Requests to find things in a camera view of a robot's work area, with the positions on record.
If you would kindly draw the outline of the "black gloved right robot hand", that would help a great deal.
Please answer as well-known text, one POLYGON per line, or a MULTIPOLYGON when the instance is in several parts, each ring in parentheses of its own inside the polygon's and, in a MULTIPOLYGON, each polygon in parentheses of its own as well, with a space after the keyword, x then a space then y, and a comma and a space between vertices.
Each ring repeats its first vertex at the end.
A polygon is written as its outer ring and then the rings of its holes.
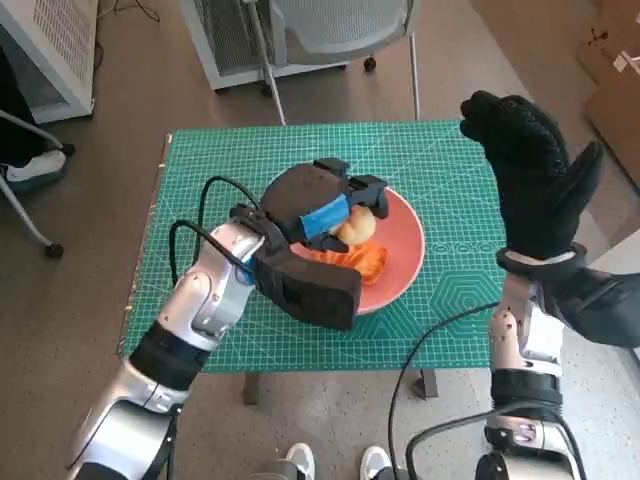
POLYGON ((599 183, 602 145, 592 141, 571 160, 555 120, 519 95, 479 90, 460 110, 461 133, 494 172, 507 249, 537 261, 568 253, 599 183))

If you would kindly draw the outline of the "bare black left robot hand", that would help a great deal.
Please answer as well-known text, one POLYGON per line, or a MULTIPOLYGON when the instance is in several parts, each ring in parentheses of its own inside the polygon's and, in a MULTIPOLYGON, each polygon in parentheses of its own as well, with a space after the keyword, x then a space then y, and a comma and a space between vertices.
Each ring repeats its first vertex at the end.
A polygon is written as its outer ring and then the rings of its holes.
POLYGON ((387 182, 374 175, 350 176, 349 164, 323 158, 297 164, 274 178, 260 199, 267 218, 290 244, 319 252, 348 251, 337 237, 356 207, 368 208, 376 219, 389 215, 387 182))

